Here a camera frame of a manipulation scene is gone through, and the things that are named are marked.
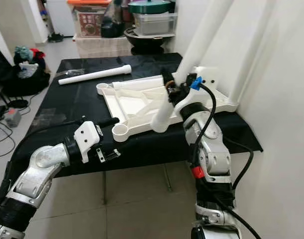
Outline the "white plastic bag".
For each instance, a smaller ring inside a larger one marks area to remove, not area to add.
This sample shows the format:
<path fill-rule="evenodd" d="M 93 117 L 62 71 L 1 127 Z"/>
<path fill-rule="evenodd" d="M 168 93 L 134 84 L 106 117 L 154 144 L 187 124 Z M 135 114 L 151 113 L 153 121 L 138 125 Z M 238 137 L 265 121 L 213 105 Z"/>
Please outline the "white plastic bag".
<path fill-rule="evenodd" d="M 18 64 L 18 73 L 19 78 L 30 78 L 33 77 L 34 73 L 39 69 L 37 63 L 30 64 L 29 62 L 20 62 Z"/>

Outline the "black suitcase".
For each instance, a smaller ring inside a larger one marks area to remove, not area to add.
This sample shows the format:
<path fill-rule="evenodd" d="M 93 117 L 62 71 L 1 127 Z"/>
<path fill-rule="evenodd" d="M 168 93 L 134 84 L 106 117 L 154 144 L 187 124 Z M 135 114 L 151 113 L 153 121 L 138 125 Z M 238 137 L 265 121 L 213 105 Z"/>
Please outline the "black suitcase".
<path fill-rule="evenodd" d="M 29 96 L 40 93 L 49 86 L 50 73 L 47 71 L 45 58 L 31 61 L 37 63 L 39 69 L 30 78 L 19 78 L 18 64 L 11 65 L 0 50 L 0 91 L 8 97 Z"/>

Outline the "white plastic table top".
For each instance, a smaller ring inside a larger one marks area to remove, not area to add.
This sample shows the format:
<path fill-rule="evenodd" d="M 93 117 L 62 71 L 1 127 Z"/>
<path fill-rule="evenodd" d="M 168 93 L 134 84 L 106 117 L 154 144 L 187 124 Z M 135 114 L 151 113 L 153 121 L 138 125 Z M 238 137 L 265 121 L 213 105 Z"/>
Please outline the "white plastic table top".
<path fill-rule="evenodd" d="M 138 78 L 128 81 L 162 81 L 160 75 Z M 125 142 L 130 136 L 152 130 L 150 123 L 158 113 L 161 105 L 168 99 L 164 86 L 144 91 L 115 90 L 113 83 L 97 84 L 97 93 L 104 98 L 113 118 L 119 118 L 120 123 L 111 130 L 113 139 Z M 213 93 L 216 99 L 215 112 L 234 112 L 234 108 L 227 103 L 228 97 L 216 89 Z M 178 113 L 170 116 L 170 125 L 182 122 Z"/>

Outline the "grey electrical box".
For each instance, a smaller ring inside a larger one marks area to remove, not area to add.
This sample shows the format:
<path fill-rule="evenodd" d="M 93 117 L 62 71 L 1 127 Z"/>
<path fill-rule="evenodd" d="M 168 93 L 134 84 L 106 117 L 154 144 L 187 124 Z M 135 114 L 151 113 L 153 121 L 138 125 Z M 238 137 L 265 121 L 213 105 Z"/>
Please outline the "grey electrical box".
<path fill-rule="evenodd" d="M 4 114 L 4 123 L 10 127 L 15 128 L 21 121 L 21 112 L 18 109 L 9 109 L 6 114 Z"/>

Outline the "black plastic sheet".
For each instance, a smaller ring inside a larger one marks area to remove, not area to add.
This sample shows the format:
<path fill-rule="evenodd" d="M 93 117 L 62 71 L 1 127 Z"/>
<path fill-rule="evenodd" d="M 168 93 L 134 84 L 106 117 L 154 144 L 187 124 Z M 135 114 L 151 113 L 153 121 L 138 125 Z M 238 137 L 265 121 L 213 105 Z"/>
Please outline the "black plastic sheet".
<path fill-rule="evenodd" d="M 161 74 L 162 68 L 175 71 L 181 59 L 181 55 L 177 53 L 64 59 L 59 64 L 58 71 L 84 69 L 87 72 L 95 72 L 131 65 L 133 71 L 130 75 L 108 77 L 104 80 L 106 83 L 111 83 L 133 78 L 154 77 Z M 81 118 L 92 121 L 108 120 L 111 115 L 104 98 L 97 93 L 97 84 L 99 84 L 99 80 L 60 86 L 57 80 L 53 80 L 37 113 L 42 109 L 56 109 L 50 125 Z M 263 151 L 256 135 L 238 113 L 218 112 L 214 116 L 214 121 L 221 128 L 223 136 L 231 139 L 231 143 L 227 144 L 229 152 L 243 153 L 248 149 Z M 34 150 L 41 146 L 61 143 L 65 137 L 71 137 L 76 129 L 76 125 L 66 125 L 31 135 L 18 146 L 11 161 L 7 164 L 7 177 L 16 179 L 26 170 L 28 160 Z M 108 150 L 118 148 L 122 155 L 113 161 L 103 163 L 90 161 L 80 166 L 65 167 L 59 171 L 59 177 L 180 162 L 185 161 L 190 155 L 184 130 L 179 123 L 170 125 L 163 133 L 149 130 L 130 136 L 124 143 L 113 141 L 111 127 L 105 127 L 102 131 L 105 134 L 102 145 Z"/>

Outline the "orange plastic lid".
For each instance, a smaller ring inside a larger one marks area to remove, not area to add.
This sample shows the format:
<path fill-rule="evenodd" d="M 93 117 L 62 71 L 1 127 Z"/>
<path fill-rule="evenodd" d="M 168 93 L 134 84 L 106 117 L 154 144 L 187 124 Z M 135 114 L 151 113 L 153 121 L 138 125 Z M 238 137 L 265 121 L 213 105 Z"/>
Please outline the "orange plastic lid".
<path fill-rule="evenodd" d="M 112 0 L 66 0 L 71 6 L 79 7 L 107 7 Z"/>

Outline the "beige cloth covered table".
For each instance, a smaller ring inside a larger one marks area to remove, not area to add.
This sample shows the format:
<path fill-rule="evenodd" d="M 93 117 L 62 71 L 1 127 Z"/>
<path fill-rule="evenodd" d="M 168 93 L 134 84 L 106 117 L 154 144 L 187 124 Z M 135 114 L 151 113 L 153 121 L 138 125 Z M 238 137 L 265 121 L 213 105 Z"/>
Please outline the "beige cloth covered table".
<path fill-rule="evenodd" d="M 81 58 L 131 56 L 132 45 L 121 38 L 73 38 Z"/>

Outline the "white cabinet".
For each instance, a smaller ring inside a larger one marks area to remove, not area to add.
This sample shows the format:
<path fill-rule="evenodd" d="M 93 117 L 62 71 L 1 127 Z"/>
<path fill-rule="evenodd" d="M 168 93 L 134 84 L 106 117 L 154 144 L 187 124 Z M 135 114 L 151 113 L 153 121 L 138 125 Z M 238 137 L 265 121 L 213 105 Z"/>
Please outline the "white cabinet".
<path fill-rule="evenodd" d="M 45 6 L 54 31 L 64 37 L 73 37 L 75 24 L 67 0 L 46 0 Z"/>

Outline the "clear plastic container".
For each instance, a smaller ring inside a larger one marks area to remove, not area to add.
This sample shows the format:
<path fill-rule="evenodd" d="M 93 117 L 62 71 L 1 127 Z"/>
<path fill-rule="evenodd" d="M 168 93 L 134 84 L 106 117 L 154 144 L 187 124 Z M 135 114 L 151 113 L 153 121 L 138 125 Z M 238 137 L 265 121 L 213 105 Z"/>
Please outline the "clear plastic container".
<path fill-rule="evenodd" d="M 177 13 L 138 14 L 134 13 L 134 33 L 141 38 L 175 36 Z"/>

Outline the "black router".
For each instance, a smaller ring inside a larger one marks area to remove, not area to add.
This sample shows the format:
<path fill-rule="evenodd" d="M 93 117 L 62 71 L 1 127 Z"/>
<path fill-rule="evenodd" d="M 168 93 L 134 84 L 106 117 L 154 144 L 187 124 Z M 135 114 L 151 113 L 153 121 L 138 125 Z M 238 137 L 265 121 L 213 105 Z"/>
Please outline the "black router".
<path fill-rule="evenodd" d="M 25 107 L 27 107 L 29 105 L 29 103 L 27 102 L 27 100 L 25 99 L 15 99 L 15 100 L 10 100 L 7 103 L 7 106 L 9 108 L 13 108 L 13 109 L 24 109 Z"/>

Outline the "green lidded pot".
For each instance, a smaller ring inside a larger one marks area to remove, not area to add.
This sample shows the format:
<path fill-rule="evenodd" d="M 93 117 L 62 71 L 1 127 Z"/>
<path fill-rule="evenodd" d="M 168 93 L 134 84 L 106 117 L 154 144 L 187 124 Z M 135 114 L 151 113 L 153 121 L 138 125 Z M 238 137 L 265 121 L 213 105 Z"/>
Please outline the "green lidded pot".
<path fill-rule="evenodd" d="M 170 0 L 134 0 L 127 4 L 132 14 L 161 14 L 174 10 Z"/>

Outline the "clear tape patch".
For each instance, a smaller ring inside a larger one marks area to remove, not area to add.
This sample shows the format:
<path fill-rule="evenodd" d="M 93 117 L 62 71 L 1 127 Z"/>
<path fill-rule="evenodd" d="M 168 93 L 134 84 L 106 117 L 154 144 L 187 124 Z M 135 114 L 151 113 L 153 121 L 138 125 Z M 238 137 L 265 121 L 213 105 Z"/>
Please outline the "clear tape patch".
<path fill-rule="evenodd" d="M 48 126 L 52 122 L 56 109 L 42 109 L 34 116 L 31 127 Z"/>

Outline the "red printed cardboard box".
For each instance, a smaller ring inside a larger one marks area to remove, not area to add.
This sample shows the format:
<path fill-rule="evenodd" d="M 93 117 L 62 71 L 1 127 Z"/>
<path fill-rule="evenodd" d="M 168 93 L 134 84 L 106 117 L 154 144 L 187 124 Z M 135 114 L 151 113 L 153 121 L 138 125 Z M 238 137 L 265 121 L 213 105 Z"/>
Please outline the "red printed cardboard box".
<path fill-rule="evenodd" d="M 104 13 L 77 13 L 78 35 L 81 38 L 100 38 Z"/>

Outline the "clear plastic wrap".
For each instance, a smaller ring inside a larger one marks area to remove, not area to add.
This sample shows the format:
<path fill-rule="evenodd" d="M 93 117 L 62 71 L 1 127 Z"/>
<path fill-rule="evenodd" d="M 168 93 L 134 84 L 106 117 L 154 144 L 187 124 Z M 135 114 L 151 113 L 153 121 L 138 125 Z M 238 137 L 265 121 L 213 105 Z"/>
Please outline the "clear plastic wrap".
<path fill-rule="evenodd" d="M 84 69 L 80 69 L 80 70 L 66 70 L 66 71 L 61 71 L 56 73 L 55 78 L 58 77 L 76 77 L 79 75 L 84 75 L 86 72 Z"/>

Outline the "grey metal table leg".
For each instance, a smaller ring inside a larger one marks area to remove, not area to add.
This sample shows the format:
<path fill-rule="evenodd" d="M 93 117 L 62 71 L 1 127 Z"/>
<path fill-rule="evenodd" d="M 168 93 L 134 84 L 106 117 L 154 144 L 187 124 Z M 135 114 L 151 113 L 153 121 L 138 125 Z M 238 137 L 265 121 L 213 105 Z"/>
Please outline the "grey metal table leg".
<path fill-rule="evenodd" d="M 171 177 L 169 175 L 167 164 L 163 164 L 162 167 L 165 175 L 166 189 L 168 190 L 168 192 L 172 193 L 174 189 L 172 187 Z"/>
<path fill-rule="evenodd" d="M 104 171 L 101 173 L 101 191 L 102 191 L 102 199 L 101 204 L 106 205 L 107 204 L 107 172 Z"/>

